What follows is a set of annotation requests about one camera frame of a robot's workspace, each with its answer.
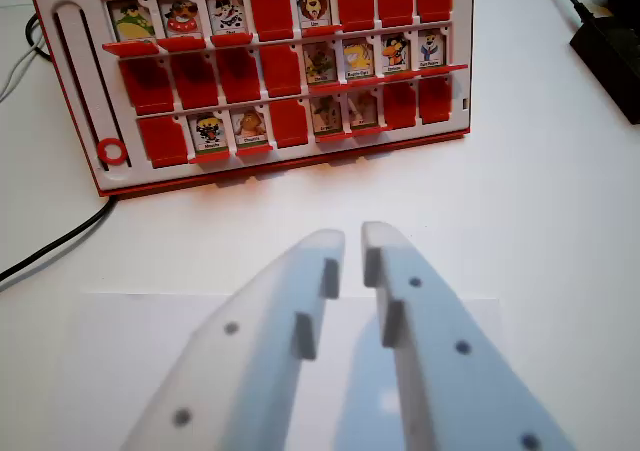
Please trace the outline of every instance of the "white cable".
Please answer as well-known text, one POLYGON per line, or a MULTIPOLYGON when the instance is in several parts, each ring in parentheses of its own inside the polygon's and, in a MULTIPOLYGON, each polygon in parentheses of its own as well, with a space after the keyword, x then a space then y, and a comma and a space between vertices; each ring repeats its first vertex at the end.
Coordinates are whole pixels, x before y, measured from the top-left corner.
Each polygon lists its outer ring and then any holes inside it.
POLYGON ((16 61, 16 63, 11 67, 11 70, 9 71, 9 74, 4 82, 4 85, 2 86, 2 90, 0 90, 0 103, 2 103, 5 99, 7 99, 9 95, 13 92, 13 90, 16 89, 18 84, 20 84, 20 81, 22 80, 23 76, 27 72, 27 69, 29 69, 29 66, 31 65, 32 61, 36 57, 36 52, 34 51, 35 48, 38 46, 41 46, 43 42, 44 42, 44 35, 41 33, 40 37, 38 38, 37 41, 35 41, 34 45, 31 46, 29 50, 26 53, 24 53, 20 57, 20 59, 18 59, 18 61, 16 61), (18 71, 18 74, 16 74, 15 78, 12 80, 14 73, 16 72, 20 64, 25 60, 26 60, 25 64, 20 68, 20 70, 18 71))

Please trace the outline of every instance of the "cartoon snowman card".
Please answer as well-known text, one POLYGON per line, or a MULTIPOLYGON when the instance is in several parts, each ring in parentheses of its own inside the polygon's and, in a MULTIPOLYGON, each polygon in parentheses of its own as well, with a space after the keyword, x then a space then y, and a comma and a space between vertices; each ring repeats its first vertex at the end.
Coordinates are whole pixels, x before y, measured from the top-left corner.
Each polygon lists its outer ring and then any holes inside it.
POLYGON ((329 0, 296 0, 301 28, 331 25, 329 0))
POLYGON ((207 0, 213 34, 237 34, 247 32, 244 3, 242 0, 207 0))
POLYGON ((384 74, 409 69, 409 41, 404 34, 382 36, 382 72, 384 74))
POLYGON ((256 146, 267 142, 267 131, 264 116, 254 107, 234 109, 231 112, 231 123, 236 144, 239 148, 256 146))
POLYGON ((202 32, 198 5, 189 0, 158 0, 167 37, 202 32))
POLYGON ((439 29, 424 29, 418 33, 421 69, 444 64, 444 43, 444 36, 439 29))
POLYGON ((349 124, 351 129, 368 128, 378 125, 378 100, 369 91, 349 93, 349 124))
POLYGON ((336 81, 336 53, 326 42, 310 43, 302 45, 304 56, 304 68, 307 75, 307 83, 320 84, 336 81))
POLYGON ((227 149, 227 138, 224 134, 222 119, 213 113, 194 114, 187 119, 196 154, 227 149))
POLYGON ((156 35, 151 14, 138 0, 111 1, 108 4, 118 41, 144 40, 156 35))
POLYGON ((317 136, 342 132, 342 115, 340 103, 333 96, 311 98, 311 117, 313 132, 317 136))
POLYGON ((373 46, 365 38, 346 39, 342 46, 347 79, 368 78, 374 75, 373 46))

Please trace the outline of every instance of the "character card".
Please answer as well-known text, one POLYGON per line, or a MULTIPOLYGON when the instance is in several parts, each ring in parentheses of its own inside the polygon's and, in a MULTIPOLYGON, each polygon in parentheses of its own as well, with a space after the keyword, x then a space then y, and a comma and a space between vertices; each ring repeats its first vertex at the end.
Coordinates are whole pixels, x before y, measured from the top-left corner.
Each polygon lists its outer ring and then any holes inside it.
POLYGON ((111 1, 108 4, 118 41, 144 40, 156 35, 151 14, 138 0, 111 1))
POLYGON ((439 29, 423 29, 418 32, 420 68, 445 64, 445 40, 439 29))
POLYGON ((207 0, 213 34, 247 32, 242 0, 207 0))
POLYGON ((202 32, 198 5, 189 0, 158 0, 167 37, 202 32))
POLYGON ((351 129, 378 125, 378 100, 368 91, 348 94, 347 103, 349 105, 351 129))
POLYGON ((347 79, 368 78, 374 75, 373 46, 365 38, 344 40, 342 46, 347 79))
POLYGON ((264 144, 268 141, 264 117, 253 107, 232 110, 231 123, 239 148, 264 144))
POLYGON ((196 154, 212 153, 227 149, 222 119, 213 113, 194 114, 187 118, 196 154))
POLYGON ((310 43, 302 45, 307 83, 320 84, 336 81, 336 54, 329 43, 310 43))
POLYGON ((382 36, 382 72, 384 74, 407 71, 409 69, 410 43, 404 34, 382 36))
POLYGON ((331 25, 329 0, 296 0, 301 28, 331 25))
POLYGON ((309 104, 311 106, 314 134, 320 136, 342 132, 340 103, 333 99, 333 96, 311 98, 309 104))

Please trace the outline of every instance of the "screw hole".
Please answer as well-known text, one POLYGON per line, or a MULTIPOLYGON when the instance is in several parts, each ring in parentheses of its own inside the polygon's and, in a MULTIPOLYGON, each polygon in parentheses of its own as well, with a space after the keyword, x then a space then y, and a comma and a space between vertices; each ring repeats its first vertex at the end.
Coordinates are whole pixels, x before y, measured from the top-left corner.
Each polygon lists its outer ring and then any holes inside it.
POLYGON ((191 411, 187 408, 178 409, 173 415, 173 424, 176 428, 181 428, 191 421, 191 411))
POLYGON ((238 323, 236 323, 235 321, 231 321, 224 325, 224 332, 229 335, 236 334, 239 329, 240 326, 238 326, 238 323))
POLYGON ((538 450, 540 448, 540 440, 537 438, 535 434, 525 434, 520 438, 520 442, 522 443, 522 447, 528 450, 538 450))
POLYGON ((456 343, 456 351, 458 351, 460 354, 469 354, 471 352, 471 345, 464 340, 460 340, 456 343))

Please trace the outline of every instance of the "slot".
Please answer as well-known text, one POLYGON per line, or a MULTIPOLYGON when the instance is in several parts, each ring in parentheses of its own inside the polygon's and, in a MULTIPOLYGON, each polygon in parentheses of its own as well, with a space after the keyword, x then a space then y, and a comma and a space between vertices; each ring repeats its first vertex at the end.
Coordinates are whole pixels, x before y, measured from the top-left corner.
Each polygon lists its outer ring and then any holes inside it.
MULTIPOLYGON (((84 14, 84 11, 82 9, 80 9, 80 19, 82 19, 82 25, 84 26, 84 31, 85 33, 87 33, 87 39, 89 40, 89 48, 91 49, 91 55, 93 56, 93 61, 96 64, 96 69, 98 70, 98 76, 100 77, 100 85, 102 86, 102 92, 104 93, 105 100, 107 101, 107 106, 109 107, 109 112, 111 113, 111 117, 113 118, 113 126, 116 128, 118 139, 124 143, 124 139, 122 138, 122 131, 120 130, 120 124, 118 123, 118 118, 116 116, 116 111, 113 108, 113 103, 111 102, 111 96, 109 96, 109 90, 107 89, 107 83, 104 80, 102 67, 100 66, 100 62, 98 61, 96 48, 93 44, 93 38, 91 37, 91 30, 89 29, 89 23, 87 22, 87 17, 84 14)), ((129 156, 127 156, 126 162, 127 162, 127 166, 131 167, 131 159, 129 159, 129 156)))
MULTIPOLYGON (((91 131, 91 136, 93 137, 93 145, 94 147, 98 146, 98 134, 96 133, 96 128, 93 124, 93 119, 91 118, 91 114, 89 113, 89 107, 87 106, 87 102, 84 99, 84 94, 82 93, 82 88, 80 87, 80 80, 78 79, 78 73, 76 73, 76 68, 73 65, 73 60, 71 59, 71 53, 69 52, 69 46, 67 45, 67 38, 64 35, 64 30, 62 29, 62 23, 60 22, 60 16, 58 13, 53 14, 53 22, 56 26, 56 31, 58 32, 58 36, 60 37, 60 45, 64 50, 64 56, 67 60, 67 64, 69 66, 69 71, 71 71, 71 77, 73 78, 73 84, 76 88, 76 93, 78 94, 78 99, 80 100, 80 104, 82 106, 82 112, 84 114, 84 119, 87 122, 87 126, 89 126, 89 131, 91 131)), ((103 163, 101 160, 98 160, 100 165, 105 171, 109 171, 109 165, 103 163)))

